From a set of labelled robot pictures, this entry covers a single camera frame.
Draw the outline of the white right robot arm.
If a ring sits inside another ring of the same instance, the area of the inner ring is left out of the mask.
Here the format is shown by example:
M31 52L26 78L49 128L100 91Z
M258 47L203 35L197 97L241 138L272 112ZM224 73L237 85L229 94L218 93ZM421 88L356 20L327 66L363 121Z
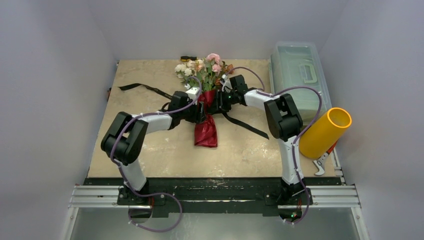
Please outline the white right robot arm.
M218 90L207 112L222 114L233 124L239 125L266 139L269 136L246 123L230 118L228 112L233 105L240 104L263 110L269 132L277 140L282 163L282 176L279 199L292 204L304 192L304 177L297 160L299 148L295 144L301 132L303 120L290 94L273 96L257 88L249 88L242 75L223 75L222 88Z

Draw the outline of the black printed ribbon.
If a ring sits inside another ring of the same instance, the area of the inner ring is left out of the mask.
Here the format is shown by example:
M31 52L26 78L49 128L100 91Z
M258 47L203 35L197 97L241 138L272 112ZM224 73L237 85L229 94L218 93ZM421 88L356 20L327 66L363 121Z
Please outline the black printed ribbon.
M168 94L168 93L166 93L166 92L164 92L164 91L162 91L158 88L151 87L151 86L148 86L146 84L141 84L141 83L133 83L133 84L121 86L119 89L122 90L122 91L127 91L127 90L134 89L136 87L139 87L139 86L143 86L146 89L153 91L153 92L157 93L158 95L165 97L165 98L170 100L170 102L168 102L168 103L166 103L162 106L162 109L160 110L161 112L166 112L166 111L171 112L171 111L180 109L180 108L184 107L186 105L186 103L189 102L188 97L181 96L181 94L182 94L181 91L176 91L174 93L174 95L170 95L170 94ZM207 113L212 115L212 116L214 115L214 114L212 114L212 105L207 109ZM241 126L241 127L245 128L245 129L261 136L261 137L266 138L266 139L269 138L267 133L265 133L265 132L263 132L263 131L261 131L257 128L254 128L254 127L252 127L251 125L249 125L245 122L242 122L238 119L235 119L235 118L228 116L228 113L222 113L222 115L228 121L230 121L231 123L233 123L235 125ZM176 112L176 113L172 113L171 116L173 117L171 128L174 128L175 126L177 126L180 123L181 120L184 120L184 110L181 110L181 111Z

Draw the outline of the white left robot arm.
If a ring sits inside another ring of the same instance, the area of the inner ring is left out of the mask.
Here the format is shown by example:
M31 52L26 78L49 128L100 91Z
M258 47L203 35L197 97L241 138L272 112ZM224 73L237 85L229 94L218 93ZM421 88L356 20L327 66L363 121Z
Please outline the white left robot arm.
M100 147L117 166L124 186L130 190L129 197L138 205L149 197L162 193L150 193L147 177L140 164L139 155L146 135L174 129L182 120L192 120L196 115L197 101L201 93L190 95L189 91L176 91L171 97L167 111L156 111L131 115L119 112Z

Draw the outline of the red paper flower bouquet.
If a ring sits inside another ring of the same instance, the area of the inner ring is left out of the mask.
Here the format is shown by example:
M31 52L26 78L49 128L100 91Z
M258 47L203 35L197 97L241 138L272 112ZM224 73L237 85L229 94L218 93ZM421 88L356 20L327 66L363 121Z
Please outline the red paper flower bouquet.
M232 73L232 64L226 63L216 53L211 53L206 57L199 58L189 56L190 60L181 62L174 68L177 77L183 79L184 84L191 87L198 87L196 77L201 84L200 102L204 102L207 120L196 124L194 128L194 145L197 147L216 148L218 146L218 134L214 118L207 113L212 105L215 93L222 88L220 80L222 75Z

